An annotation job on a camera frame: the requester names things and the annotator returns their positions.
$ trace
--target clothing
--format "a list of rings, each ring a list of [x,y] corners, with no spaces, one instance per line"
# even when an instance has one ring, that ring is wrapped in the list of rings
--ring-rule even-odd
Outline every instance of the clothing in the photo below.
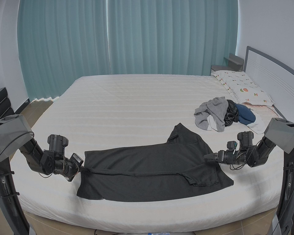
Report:
[[[238,122],[239,120],[239,110],[236,106],[236,103],[232,100],[227,100],[228,108],[227,113],[225,114],[225,127],[231,126],[233,122]]]
[[[252,113],[251,109],[247,108],[245,105],[236,104],[239,110],[239,122],[244,125],[255,122],[255,116]]]
[[[213,119],[213,117],[211,115],[209,115],[207,117],[207,121],[208,121],[208,128],[207,128],[207,130],[214,129],[214,130],[217,131],[216,122],[215,122],[215,120]]]
[[[254,112],[253,110],[251,110],[252,113],[255,115],[256,120],[253,123],[249,123],[247,126],[253,130],[256,134],[262,134],[264,133],[266,126],[263,122],[263,120],[261,119],[261,117],[259,116],[258,113]]]
[[[208,121],[207,117],[212,115],[216,122],[216,127],[219,132],[224,131],[225,121],[224,117],[227,112],[228,102],[225,97],[215,97],[208,102],[202,103],[199,108],[195,109],[195,124],[197,127],[207,130]]]
[[[202,138],[181,123],[167,143],[85,152],[77,196],[121,202],[164,201],[233,185]]]

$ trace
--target gray sweater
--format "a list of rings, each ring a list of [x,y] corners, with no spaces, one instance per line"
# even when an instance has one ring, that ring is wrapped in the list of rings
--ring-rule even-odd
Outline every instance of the gray sweater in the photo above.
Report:
[[[208,121],[207,117],[212,115],[214,121],[216,122],[216,127],[219,132],[225,129],[225,114],[227,113],[228,102],[225,97],[215,97],[208,102],[202,103],[199,108],[195,109],[195,124],[197,127],[207,130]]]

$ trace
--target floral pillow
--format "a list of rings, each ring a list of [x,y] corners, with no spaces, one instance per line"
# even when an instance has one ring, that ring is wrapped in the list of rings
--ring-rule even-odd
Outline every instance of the floral pillow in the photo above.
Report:
[[[272,106],[270,96],[243,71],[219,70],[212,73],[228,90],[236,103]]]

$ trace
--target black baseboard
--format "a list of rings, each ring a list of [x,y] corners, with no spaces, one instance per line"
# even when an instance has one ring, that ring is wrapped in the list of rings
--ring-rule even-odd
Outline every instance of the black baseboard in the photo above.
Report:
[[[20,114],[22,110],[30,103],[30,99],[27,99],[16,111],[15,114]]]

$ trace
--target white bed sheet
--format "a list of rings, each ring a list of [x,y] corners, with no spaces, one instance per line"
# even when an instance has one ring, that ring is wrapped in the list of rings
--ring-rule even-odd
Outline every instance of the white bed sheet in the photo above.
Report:
[[[166,142],[181,122],[198,133],[216,152],[237,133],[249,129],[234,123],[218,133],[195,126],[194,109],[202,102],[229,93],[214,77],[185,75],[101,75],[82,77],[39,118],[32,130],[42,149],[47,137],[69,139],[65,153],[84,158],[84,151]],[[255,107],[267,125],[275,113]],[[253,143],[263,135],[255,134]],[[60,175],[44,179],[16,152],[11,161],[14,183],[24,210],[61,222],[113,232],[182,232],[223,225],[278,205],[283,152],[276,147],[263,166],[222,170],[234,180],[223,190],[161,202],[114,202],[76,196],[80,174],[73,182]]]

